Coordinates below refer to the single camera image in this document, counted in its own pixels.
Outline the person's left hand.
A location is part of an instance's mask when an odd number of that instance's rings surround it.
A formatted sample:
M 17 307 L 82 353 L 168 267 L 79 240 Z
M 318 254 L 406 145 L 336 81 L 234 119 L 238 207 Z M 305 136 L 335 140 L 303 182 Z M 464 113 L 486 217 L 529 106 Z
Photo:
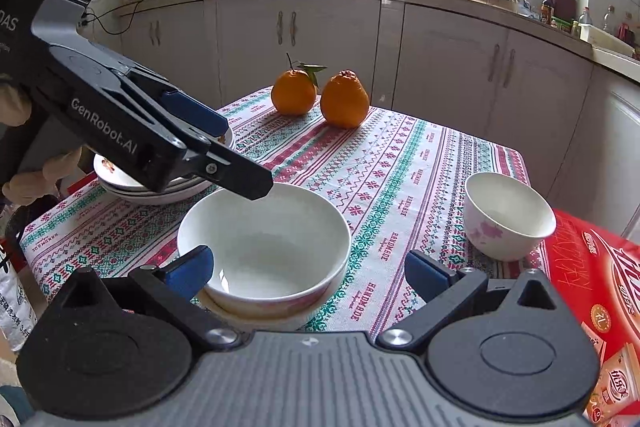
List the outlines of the person's left hand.
M 27 206 L 58 193 L 58 182 L 76 169 L 80 140 L 27 94 L 1 76 L 1 193 Z

